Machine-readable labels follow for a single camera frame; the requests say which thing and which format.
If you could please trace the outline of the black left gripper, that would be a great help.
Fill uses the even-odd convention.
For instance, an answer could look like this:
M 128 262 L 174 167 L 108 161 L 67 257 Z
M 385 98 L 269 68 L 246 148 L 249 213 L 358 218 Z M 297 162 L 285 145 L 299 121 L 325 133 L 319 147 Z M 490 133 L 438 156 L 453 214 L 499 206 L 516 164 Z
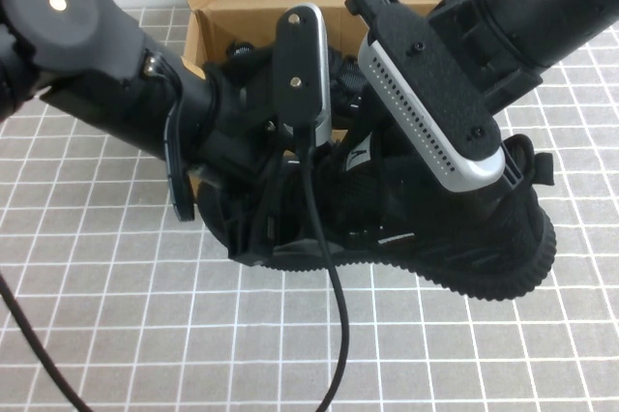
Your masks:
M 193 176 L 263 176 L 255 188 L 230 201 L 226 223 L 228 257 L 259 266 L 270 256 L 270 208 L 278 185 L 282 154 L 277 134 L 267 130 L 277 115 L 273 100 L 273 48 L 244 47 L 203 70 L 213 87 L 213 115 L 197 150 Z

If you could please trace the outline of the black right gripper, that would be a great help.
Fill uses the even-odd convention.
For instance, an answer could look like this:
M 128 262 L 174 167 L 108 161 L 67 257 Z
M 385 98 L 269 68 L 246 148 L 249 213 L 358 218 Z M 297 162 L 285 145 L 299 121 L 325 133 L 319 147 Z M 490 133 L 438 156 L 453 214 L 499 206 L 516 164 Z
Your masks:
M 488 112 L 501 112 L 543 82 L 542 69 L 510 42 L 484 0 L 442 0 L 427 19 L 482 93 Z M 513 191 L 524 180 L 526 154 L 505 149 L 504 155 L 503 185 Z

